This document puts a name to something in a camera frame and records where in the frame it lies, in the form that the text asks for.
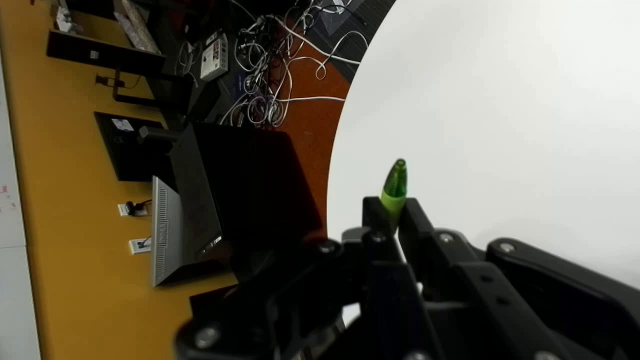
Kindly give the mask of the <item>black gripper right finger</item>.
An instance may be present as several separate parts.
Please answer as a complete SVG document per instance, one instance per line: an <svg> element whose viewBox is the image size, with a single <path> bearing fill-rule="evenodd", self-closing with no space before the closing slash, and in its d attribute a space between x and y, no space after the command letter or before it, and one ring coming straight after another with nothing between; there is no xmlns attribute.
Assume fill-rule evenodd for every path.
<svg viewBox="0 0 640 360"><path fill-rule="evenodd" d="M415 198L401 216L401 243L427 285L434 360L601 360L549 326L483 250L460 232L437 228Z"/></svg>

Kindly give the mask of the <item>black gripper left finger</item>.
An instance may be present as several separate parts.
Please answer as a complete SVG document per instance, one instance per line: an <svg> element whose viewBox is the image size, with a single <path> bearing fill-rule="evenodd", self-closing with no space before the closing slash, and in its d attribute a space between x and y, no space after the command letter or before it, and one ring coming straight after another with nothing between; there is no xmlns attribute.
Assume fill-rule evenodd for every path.
<svg viewBox="0 0 640 360"><path fill-rule="evenodd" d="M424 309L411 266L403 260L389 209L377 196L362 199L362 316L377 360L429 360Z"/></svg>

